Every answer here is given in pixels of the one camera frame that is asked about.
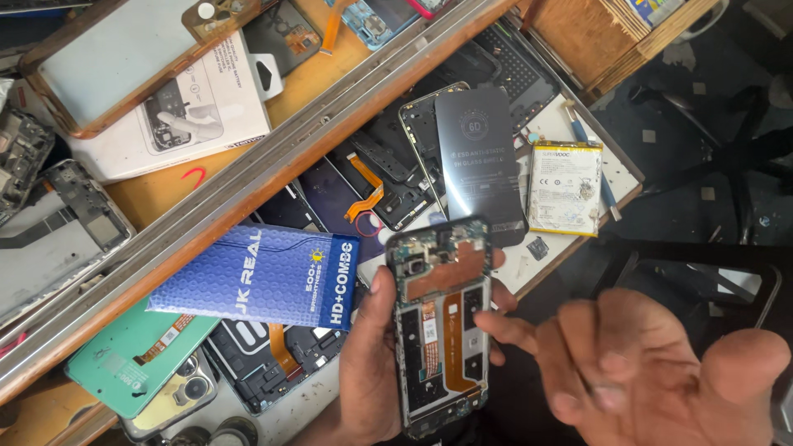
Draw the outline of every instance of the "disassembled smartphone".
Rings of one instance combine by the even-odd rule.
[[[174,376],[137,417],[118,417],[118,422],[127,438],[133,443],[142,443],[208,405],[216,396],[217,380],[199,348],[176,369]]]
[[[402,129],[408,135],[410,147],[416,155],[424,176],[433,180],[429,186],[433,198],[437,202],[440,202],[440,197],[446,193],[446,185],[443,181],[438,123],[435,120],[435,98],[441,94],[468,89],[467,83],[458,82],[413,102],[408,102],[399,109]]]
[[[338,355],[346,338],[340,330],[224,319],[204,349],[257,417]]]
[[[0,226],[22,209],[55,132],[11,106],[0,113]]]
[[[520,47],[515,41],[517,38],[499,22],[473,38],[501,64],[501,73],[493,86],[507,91],[513,135],[550,104],[561,90],[542,66]]]
[[[25,207],[0,228],[0,327],[95,273],[133,235],[80,163],[64,160],[42,172]]]
[[[335,0],[325,0],[333,6]],[[377,51],[419,18],[407,3],[393,0],[358,0],[348,6],[342,20],[366,46]]]
[[[389,240],[396,279],[396,363],[404,433],[429,435],[484,405],[489,336],[474,323],[490,307],[492,246],[479,217]]]

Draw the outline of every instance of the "human hand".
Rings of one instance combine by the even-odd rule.
[[[474,320],[534,355],[551,412],[590,446],[771,443],[771,386],[791,358],[775,333],[731,333],[700,363],[680,321],[629,290],[565,304],[536,328],[486,312]]]
[[[504,252],[496,249],[493,266],[502,264]],[[379,267],[339,357],[339,420],[347,438],[362,444],[394,438],[402,427],[392,318],[396,299],[391,271]],[[501,311],[517,307],[515,297],[495,279],[492,300]],[[503,364],[504,354],[494,349],[491,361]]]

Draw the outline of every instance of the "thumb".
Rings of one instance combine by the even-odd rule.
[[[391,327],[391,313],[396,299],[394,277],[387,267],[380,266],[372,279],[370,292],[361,301],[350,336],[381,343],[386,330]]]
[[[730,333],[705,352],[702,397],[739,406],[768,399],[768,391],[790,360],[787,342],[775,333],[761,329]]]

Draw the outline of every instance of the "blue package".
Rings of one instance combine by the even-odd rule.
[[[238,225],[151,293],[147,311],[350,329],[358,238]]]

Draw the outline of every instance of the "barcode sticker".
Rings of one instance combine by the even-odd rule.
[[[428,319],[424,321],[424,343],[430,344],[438,340],[438,330],[435,324],[435,319]]]
[[[168,344],[170,344],[170,342],[174,340],[174,338],[178,334],[179,334],[179,330],[175,329],[174,327],[171,327],[168,329],[168,331],[165,332],[163,337],[159,338],[159,341],[165,344],[167,347]]]

